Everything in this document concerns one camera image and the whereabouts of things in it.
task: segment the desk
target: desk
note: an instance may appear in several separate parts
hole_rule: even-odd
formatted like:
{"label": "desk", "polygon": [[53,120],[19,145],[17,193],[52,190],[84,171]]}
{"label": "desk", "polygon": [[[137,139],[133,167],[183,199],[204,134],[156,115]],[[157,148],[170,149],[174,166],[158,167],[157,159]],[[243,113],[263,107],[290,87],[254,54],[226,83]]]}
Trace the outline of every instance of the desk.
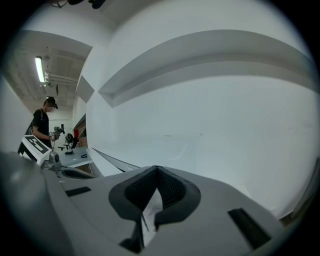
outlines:
{"label": "desk", "polygon": [[81,158],[82,155],[87,154],[86,147],[76,147],[73,149],[74,154],[65,154],[64,151],[59,152],[59,157],[61,164],[65,167],[78,167],[83,166],[86,164],[93,163],[92,159],[90,158],[89,154],[86,158]]}

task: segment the shirt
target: shirt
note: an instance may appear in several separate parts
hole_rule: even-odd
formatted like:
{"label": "shirt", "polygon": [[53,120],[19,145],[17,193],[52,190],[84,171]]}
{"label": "shirt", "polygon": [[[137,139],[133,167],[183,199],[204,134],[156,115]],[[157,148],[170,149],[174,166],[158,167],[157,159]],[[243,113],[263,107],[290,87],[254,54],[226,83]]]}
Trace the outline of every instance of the shirt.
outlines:
{"label": "shirt", "polygon": [[[44,135],[49,135],[49,118],[48,115],[42,110],[37,109],[33,114],[33,120],[29,127],[37,126],[38,131]],[[51,142],[47,139],[38,138],[43,144],[51,148]]]}

